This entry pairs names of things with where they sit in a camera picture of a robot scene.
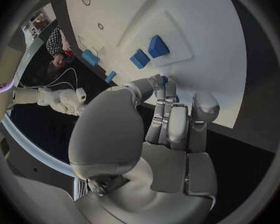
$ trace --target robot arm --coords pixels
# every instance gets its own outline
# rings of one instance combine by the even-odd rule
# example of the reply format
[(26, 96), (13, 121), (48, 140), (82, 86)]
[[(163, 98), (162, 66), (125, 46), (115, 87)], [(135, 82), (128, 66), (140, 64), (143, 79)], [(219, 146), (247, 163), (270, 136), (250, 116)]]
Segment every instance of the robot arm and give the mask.
[(84, 109), (86, 93), (83, 88), (52, 91), (48, 88), (14, 88), (11, 106), (37, 103), (51, 106), (57, 112), (79, 116)]

